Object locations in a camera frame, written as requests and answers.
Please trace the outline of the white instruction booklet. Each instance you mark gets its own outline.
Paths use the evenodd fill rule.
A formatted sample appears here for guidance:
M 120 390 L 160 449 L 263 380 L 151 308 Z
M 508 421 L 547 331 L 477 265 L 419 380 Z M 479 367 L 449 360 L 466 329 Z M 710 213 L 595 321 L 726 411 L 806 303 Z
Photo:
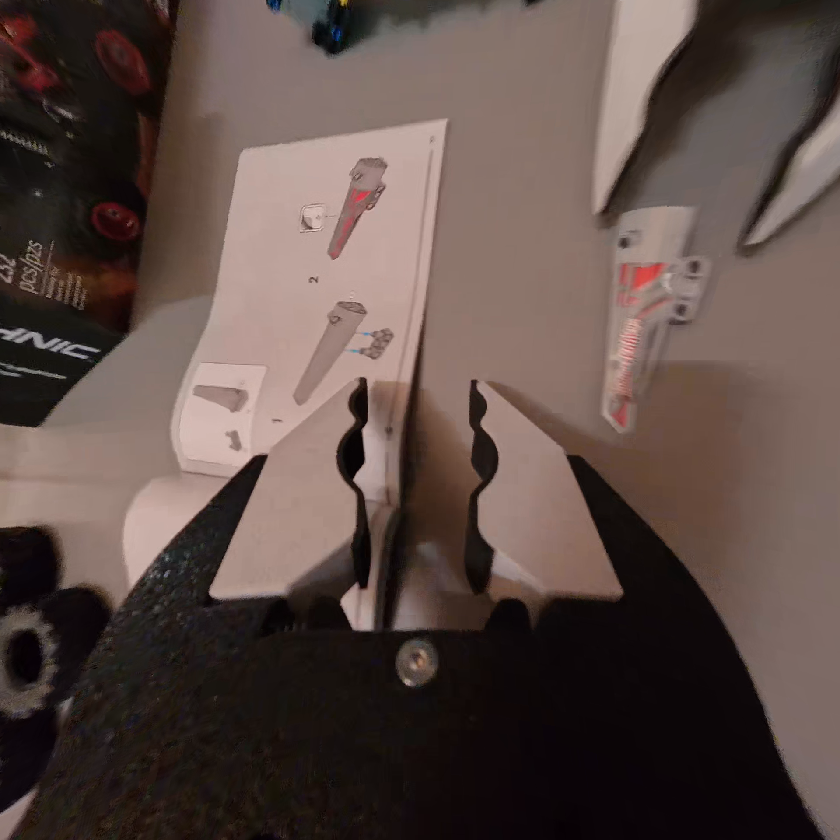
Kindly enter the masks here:
M 125 595 L 232 476 L 363 377 L 369 584 L 334 567 L 285 597 L 299 613 L 338 597 L 373 629 L 446 124 L 243 150 L 213 295 L 157 308 L 44 426 L 4 431 L 32 470 L 2 478 L 2 525 L 46 526 L 67 582 Z

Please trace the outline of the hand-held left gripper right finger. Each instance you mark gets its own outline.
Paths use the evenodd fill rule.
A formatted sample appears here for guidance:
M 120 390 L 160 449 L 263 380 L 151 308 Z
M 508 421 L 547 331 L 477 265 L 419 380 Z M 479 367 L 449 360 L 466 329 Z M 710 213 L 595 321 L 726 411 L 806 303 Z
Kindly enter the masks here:
M 465 575 L 491 599 L 620 599 L 565 450 L 484 381 L 469 386 Z

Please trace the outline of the partly built toy vehicle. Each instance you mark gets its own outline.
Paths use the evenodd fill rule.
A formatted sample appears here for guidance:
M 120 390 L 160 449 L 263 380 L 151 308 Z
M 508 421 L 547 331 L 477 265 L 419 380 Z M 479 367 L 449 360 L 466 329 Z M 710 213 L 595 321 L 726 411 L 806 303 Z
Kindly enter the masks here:
M 273 14 L 284 14 L 309 28 L 310 41 L 327 56 L 347 49 L 364 11 L 362 1 L 265 1 Z

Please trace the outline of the black toy set box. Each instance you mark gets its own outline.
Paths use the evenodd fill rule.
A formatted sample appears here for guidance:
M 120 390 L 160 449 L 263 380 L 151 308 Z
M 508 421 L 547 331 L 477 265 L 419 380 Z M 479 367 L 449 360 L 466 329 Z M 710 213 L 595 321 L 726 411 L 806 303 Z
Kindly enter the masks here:
M 1 422 L 128 334 L 179 2 L 1 2 Z

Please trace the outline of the grey toy panel red sticker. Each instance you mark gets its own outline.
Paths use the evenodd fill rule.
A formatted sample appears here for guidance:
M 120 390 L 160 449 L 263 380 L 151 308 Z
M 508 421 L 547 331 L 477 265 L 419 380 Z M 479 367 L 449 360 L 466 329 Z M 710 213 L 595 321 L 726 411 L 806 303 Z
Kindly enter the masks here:
M 601 399 L 602 419 L 618 434 L 635 430 L 669 330 L 694 321 L 706 292 L 711 261 L 688 253 L 697 213 L 652 206 L 620 219 Z

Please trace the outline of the black toy tyre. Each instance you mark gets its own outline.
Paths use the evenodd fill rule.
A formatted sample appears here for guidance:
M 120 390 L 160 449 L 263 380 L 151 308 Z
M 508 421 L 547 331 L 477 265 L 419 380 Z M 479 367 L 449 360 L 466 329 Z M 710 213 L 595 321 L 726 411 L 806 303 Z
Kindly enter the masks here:
M 1 528 L 1 602 L 36 602 L 58 588 L 60 562 L 50 532 L 41 527 Z
M 3 609 L 2 717 L 31 718 L 68 700 L 110 615 L 107 601 L 87 587 Z
M 2 812 L 37 785 L 54 752 L 58 731 L 59 714 L 52 707 L 26 718 L 2 717 Z

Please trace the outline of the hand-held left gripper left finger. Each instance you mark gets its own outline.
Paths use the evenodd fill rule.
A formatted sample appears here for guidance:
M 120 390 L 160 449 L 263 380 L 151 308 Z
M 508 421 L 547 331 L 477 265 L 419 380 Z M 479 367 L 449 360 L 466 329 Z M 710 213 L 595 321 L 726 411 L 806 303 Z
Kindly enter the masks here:
M 334 567 L 368 586 L 371 528 L 356 483 L 367 387 L 353 379 L 270 450 L 210 585 L 214 600 L 296 596 Z

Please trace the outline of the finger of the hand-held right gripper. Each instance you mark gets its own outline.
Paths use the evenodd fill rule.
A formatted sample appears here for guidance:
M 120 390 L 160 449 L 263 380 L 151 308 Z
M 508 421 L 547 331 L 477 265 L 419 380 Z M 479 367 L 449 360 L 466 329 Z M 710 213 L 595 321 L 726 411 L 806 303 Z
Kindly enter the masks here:
M 592 212 L 612 201 L 645 131 L 650 102 L 697 27 L 698 1 L 616 1 L 592 174 Z
M 738 236 L 756 249 L 800 216 L 838 180 L 839 71 L 826 69 L 801 124 L 780 148 Z

